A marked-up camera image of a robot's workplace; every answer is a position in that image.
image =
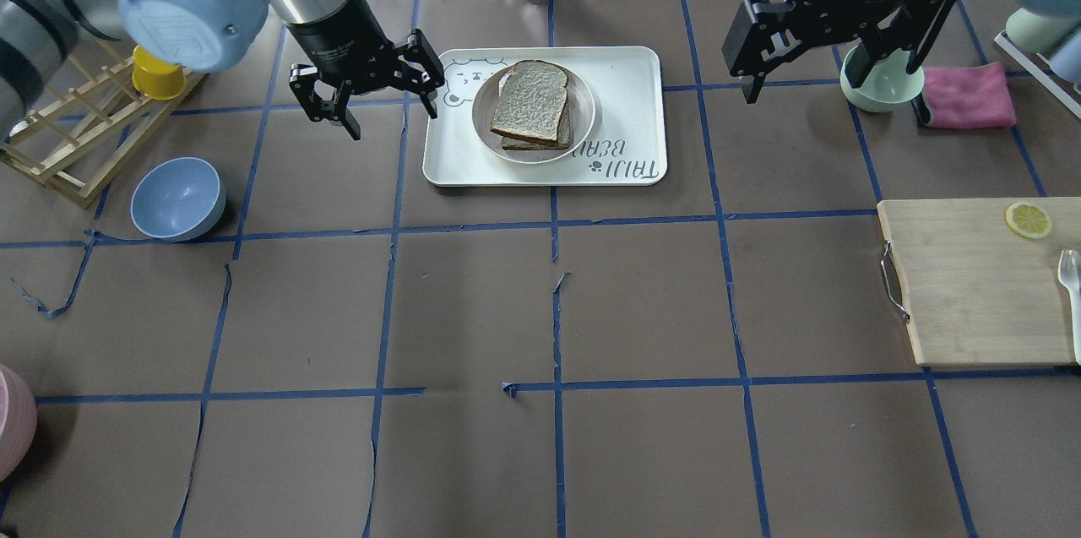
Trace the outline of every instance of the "white tray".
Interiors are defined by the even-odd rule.
[[[484,149],[472,98],[484,80],[522,58],[559,64],[586,81],[597,103],[589,137],[570,157],[515,164]],[[652,185],[668,173],[660,59],[643,45],[587,49],[459,49],[440,56],[446,84],[429,120],[424,176],[431,184]]]

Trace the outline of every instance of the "pink bowl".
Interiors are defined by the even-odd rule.
[[[23,377],[0,365],[0,481],[26,456],[38,428],[38,406]]]

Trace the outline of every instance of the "blue bowl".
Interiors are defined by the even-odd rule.
[[[201,158],[173,158],[146,173],[132,194],[132,223],[161,241],[190,241],[225,211],[222,177]]]

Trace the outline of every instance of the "lemon slice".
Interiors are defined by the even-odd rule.
[[[1012,203],[1006,207],[1006,226],[1024,238],[1043,238],[1051,233],[1051,217],[1030,203]]]

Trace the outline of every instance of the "light green bowl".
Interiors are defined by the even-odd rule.
[[[844,92],[844,98],[860,110],[876,111],[876,113],[896,110],[923,91],[923,68],[908,76],[905,72],[908,66],[908,53],[904,50],[895,50],[891,56],[879,60],[871,68],[865,83],[860,88],[852,88],[844,69],[848,68],[854,52],[854,49],[850,50],[844,56],[844,65],[841,66],[841,91]]]

